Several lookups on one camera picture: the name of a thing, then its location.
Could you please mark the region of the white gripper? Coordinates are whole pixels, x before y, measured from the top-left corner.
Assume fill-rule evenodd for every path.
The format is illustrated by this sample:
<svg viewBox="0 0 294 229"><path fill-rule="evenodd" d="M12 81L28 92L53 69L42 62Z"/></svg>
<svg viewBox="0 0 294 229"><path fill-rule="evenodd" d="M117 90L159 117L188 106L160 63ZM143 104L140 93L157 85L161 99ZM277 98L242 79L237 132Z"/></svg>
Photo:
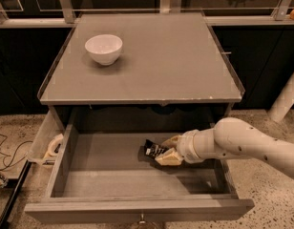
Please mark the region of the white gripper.
<svg viewBox="0 0 294 229"><path fill-rule="evenodd" d="M194 149L194 137L198 132L199 130L188 131L163 141L161 145L171 149L157 156L156 162L162 166L179 166L183 160L189 164L203 162Z"/></svg>

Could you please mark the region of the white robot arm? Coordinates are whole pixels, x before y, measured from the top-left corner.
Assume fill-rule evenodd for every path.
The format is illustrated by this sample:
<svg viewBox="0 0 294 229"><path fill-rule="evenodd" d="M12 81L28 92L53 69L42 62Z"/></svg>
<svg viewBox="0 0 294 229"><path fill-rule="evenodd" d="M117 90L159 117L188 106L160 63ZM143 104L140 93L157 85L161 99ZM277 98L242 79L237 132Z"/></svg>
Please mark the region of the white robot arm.
<svg viewBox="0 0 294 229"><path fill-rule="evenodd" d="M294 144L266 135L235 117L225 117L211 129L175 135L163 145L168 150L156 157L160 165L254 157L294 179Z"/></svg>

